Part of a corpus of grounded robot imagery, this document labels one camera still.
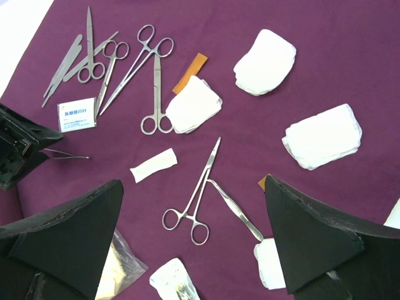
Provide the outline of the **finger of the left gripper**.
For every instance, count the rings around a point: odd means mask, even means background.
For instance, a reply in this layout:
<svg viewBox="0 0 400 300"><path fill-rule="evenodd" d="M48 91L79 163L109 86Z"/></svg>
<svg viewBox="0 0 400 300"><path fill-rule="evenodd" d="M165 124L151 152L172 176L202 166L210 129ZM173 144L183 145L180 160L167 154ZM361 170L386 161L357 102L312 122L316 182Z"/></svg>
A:
<svg viewBox="0 0 400 300"><path fill-rule="evenodd" d="M43 150L64 138L1 105L1 189L9 190L49 159Z"/></svg>

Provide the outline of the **bagged beige gloves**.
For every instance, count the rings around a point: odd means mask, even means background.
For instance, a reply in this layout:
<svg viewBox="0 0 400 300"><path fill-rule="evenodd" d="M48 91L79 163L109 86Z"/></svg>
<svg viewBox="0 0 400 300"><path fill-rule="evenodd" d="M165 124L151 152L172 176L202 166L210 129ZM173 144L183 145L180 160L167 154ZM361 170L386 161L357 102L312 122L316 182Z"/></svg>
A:
<svg viewBox="0 0 400 300"><path fill-rule="evenodd" d="M147 270L148 266L132 253L126 240L115 229L95 299L115 298Z"/></svg>

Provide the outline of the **small steel scissors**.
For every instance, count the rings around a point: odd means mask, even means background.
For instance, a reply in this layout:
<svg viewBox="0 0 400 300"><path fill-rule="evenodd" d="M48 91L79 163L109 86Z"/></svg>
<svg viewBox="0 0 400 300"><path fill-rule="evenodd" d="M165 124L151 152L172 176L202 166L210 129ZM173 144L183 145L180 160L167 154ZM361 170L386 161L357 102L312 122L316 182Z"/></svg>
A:
<svg viewBox="0 0 400 300"><path fill-rule="evenodd" d="M104 101L108 85L113 73L117 60L125 59L129 54L129 44L127 42L116 42L114 40L107 41L102 48L102 53L104 57L109 59L109 64L106 68L106 73L104 80L102 82L101 88L99 90L98 97L94 104L94 117L97 118L99 110Z"/></svg>

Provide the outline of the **thin steel tweezers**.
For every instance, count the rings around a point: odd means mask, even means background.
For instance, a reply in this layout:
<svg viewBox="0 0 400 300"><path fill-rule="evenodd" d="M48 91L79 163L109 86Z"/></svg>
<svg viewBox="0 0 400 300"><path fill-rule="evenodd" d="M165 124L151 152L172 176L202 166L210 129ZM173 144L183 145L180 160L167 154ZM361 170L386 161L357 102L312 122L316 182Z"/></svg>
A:
<svg viewBox="0 0 400 300"><path fill-rule="evenodd" d="M89 156L82 156L77 154L71 154L68 152L45 148L44 151L51 153L51 159L89 159Z"/></svg>

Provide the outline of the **small white gauze roll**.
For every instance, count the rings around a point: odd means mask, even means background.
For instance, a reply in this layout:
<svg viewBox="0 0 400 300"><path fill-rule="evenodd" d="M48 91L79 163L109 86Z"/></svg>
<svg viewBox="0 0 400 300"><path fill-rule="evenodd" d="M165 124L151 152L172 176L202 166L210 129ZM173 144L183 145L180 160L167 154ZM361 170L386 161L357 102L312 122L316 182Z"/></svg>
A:
<svg viewBox="0 0 400 300"><path fill-rule="evenodd" d="M150 175L170 168L178 163L175 152L170 147L169 149L155 155L154 157L142 162L140 165L130 169L135 183L139 183Z"/></svg>

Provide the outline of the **white gauze pad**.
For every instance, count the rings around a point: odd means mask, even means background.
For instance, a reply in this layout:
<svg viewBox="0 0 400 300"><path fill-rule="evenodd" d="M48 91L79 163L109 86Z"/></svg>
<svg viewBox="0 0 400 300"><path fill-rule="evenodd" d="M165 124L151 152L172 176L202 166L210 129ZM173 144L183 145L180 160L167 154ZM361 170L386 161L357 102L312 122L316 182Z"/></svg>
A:
<svg viewBox="0 0 400 300"><path fill-rule="evenodd" d="M250 50L236 63L236 86L261 96L277 88L294 66L297 49L275 32L262 29Z"/></svg>
<svg viewBox="0 0 400 300"><path fill-rule="evenodd" d="M166 116L177 134L188 134L217 114L223 100L203 79L191 76L183 90L166 109Z"/></svg>
<svg viewBox="0 0 400 300"><path fill-rule="evenodd" d="M274 238L263 239L256 244L254 256L258 263L262 285L269 290L285 288L283 270Z"/></svg>
<svg viewBox="0 0 400 300"><path fill-rule="evenodd" d="M282 143L302 168L312 171L356 153L362 135L353 110L345 103L290 125Z"/></svg>

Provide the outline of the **steel hemostat clamp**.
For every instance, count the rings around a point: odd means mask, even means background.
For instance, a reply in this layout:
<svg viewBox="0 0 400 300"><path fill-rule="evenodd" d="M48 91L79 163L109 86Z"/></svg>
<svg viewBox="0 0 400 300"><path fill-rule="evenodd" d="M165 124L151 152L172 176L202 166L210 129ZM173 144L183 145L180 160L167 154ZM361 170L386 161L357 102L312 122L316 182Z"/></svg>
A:
<svg viewBox="0 0 400 300"><path fill-rule="evenodd" d="M199 177L196 187L194 188L194 191L193 191L189 201L187 202L184 210L178 211L177 209L169 208L169 209L165 210L164 214L162 215L162 226L167 231L172 231L172 230L176 229L177 226L181 223L181 221L183 219L190 220L192 222L190 238L191 238L191 241L193 242L193 244L195 244L197 246L204 245L209 239L209 234L210 234L209 226L206 223L198 220L198 210L200 207L201 200L203 198L207 180L209 179L211 169L213 168L213 164L215 162L215 159L216 159L216 156L218 153L218 149L221 144L221 139L222 139L221 136L219 136L217 138L216 143L207 159L205 167L202 170L202 173ZM166 222L166 217L169 213L173 213L177 217L176 222L173 226L168 226L167 222ZM206 237L202 241L197 241L195 238L194 232L197 227L203 227L206 230Z"/></svg>

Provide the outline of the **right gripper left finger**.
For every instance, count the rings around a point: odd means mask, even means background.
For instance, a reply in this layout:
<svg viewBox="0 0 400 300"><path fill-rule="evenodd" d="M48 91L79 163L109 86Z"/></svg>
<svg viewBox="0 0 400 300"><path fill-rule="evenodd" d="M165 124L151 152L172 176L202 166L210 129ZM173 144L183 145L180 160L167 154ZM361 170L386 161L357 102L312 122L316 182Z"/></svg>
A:
<svg viewBox="0 0 400 300"><path fill-rule="evenodd" d="M94 299L123 195L114 179L1 226L1 299Z"/></svg>

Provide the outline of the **purple surgical drape cloth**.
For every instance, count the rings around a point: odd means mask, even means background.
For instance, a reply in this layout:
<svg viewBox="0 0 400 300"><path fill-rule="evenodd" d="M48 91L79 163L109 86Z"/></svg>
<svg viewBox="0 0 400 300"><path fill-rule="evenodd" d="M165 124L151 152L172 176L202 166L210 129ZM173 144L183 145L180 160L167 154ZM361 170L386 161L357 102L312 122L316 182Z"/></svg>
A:
<svg viewBox="0 0 400 300"><path fill-rule="evenodd" d="M197 53L208 57L199 73L221 97L222 109L190 134L146 136L141 119L153 108L153 62L124 88L95 128L67 133L56 144L89 159L48 160L1 192L7 224L74 199L111 179L124 186L117 227L148 271L121 299L157 299L149 277L180 258L202 299L289 299L263 287L253 254L255 239L211 184L198 218L210 228L203 246L185 219L162 225L167 208L183 209L219 136L210 177L265 235L272 234L258 181L272 174L303 193L349 214L382 224L399 199L398 1L54 1L22 56L1 102L32 121L58 128L57 105L98 94L101 82L62 83L42 108L43 94L70 45L86 29L91 8L94 40L115 35L130 46L116 63L109 89L141 50L137 32L156 28L154 42L174 40L162 64L162 105ZM297 54L289 74L271 92L253 96L236 86L236 63L262 29L290 42ZM281 139L302 119L349 104L362 128L355 154L313 171L288 154ZM130 172L172 148L177 164L139 183Z"/></svg>

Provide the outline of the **straight steel scissors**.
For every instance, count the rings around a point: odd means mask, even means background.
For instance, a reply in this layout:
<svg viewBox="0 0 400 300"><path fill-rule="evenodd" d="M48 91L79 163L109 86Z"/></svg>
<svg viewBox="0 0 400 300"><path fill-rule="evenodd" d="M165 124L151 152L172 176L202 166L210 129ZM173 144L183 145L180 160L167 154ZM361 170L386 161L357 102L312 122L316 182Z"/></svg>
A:
<svg viewBox="0 0 400 300"><path fill-rule="evenodd" d="M90 7L87 8L86 17L86 46L87 64L81 67L77 74L78 81L83 84L90 79L101 79L106 72L106 67L103 63L94 61L93 22Z"/></svg>

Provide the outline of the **upper orange adhesive strip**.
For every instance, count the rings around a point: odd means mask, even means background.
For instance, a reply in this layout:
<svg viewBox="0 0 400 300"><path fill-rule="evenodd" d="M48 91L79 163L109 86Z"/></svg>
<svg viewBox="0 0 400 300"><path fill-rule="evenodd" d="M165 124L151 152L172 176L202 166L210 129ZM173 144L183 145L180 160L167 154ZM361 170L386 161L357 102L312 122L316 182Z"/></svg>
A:
<svg viewBox="0 0 400 300"><path fill-rule="evenodd" d="M208 57L202 53L197 53L196 57L192 60L191 64L187 68L184 76L179 80L179 82L172 89L174 94L179 94L189 82L191 76L196 76L201 68L204 66Z"/></svg>

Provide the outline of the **white gauze pad lower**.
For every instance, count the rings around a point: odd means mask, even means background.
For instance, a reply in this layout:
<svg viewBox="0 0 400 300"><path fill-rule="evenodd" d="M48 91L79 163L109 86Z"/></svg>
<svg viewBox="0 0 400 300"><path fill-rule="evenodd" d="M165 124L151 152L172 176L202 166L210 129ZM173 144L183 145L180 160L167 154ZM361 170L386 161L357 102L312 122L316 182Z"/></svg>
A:
<svg viewBox="0 0 400 300"><path fill-rule="evenodd" d="M263 239L256 244L254 256L258 263L262 285L269 290L285 288L283 270L274 238Z"/></svg>

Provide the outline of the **clear suture packet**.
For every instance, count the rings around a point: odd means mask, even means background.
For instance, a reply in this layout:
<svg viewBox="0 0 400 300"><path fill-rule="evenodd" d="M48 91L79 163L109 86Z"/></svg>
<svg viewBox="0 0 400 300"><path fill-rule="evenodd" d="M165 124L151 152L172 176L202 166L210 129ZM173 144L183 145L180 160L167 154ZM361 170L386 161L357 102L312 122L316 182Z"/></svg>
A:
<svg viewBox="0 0 400 300"><path fill-rule="evenodd" d="M200 300L184 264L177 257L157 269L150 276L149 283L156 289L161 299Z"/></svg>

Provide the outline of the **white blue label packet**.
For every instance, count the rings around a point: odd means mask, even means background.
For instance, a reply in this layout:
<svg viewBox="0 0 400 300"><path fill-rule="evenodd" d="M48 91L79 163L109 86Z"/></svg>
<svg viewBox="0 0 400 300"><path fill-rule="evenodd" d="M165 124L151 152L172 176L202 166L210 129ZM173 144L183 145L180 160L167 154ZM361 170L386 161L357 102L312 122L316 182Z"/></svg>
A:
<svg viewBox="0 0 400 300"><path fill-rule="evenodd" d="M96 127L94 97L57 105L59 131L68 133Z"/></svg>

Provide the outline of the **steel bandage scissors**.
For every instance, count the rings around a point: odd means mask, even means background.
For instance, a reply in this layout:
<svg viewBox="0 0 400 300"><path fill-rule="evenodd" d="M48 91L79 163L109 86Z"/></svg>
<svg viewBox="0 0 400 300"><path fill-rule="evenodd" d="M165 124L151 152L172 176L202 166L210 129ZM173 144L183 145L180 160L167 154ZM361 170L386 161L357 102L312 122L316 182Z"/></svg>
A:
<svg viewBox="0 0 400 300"><path fill-rule="evenodd" d="M173 127L170 127L169 129L163 129L161 126L163 118L166 117L166 114L162 112L162 105L161 105L161 58L157 55L155 55L154 58L154 100L153 100L153 108L154 111L152 114L147 115L143 117L141 121L141 131L145 135L152 135L154 134L157 130L160 132L167 134L170 133L173 130ZM145 130L145 122L150 119L154 123L154 127L152 130L147 131Z"/></svg>

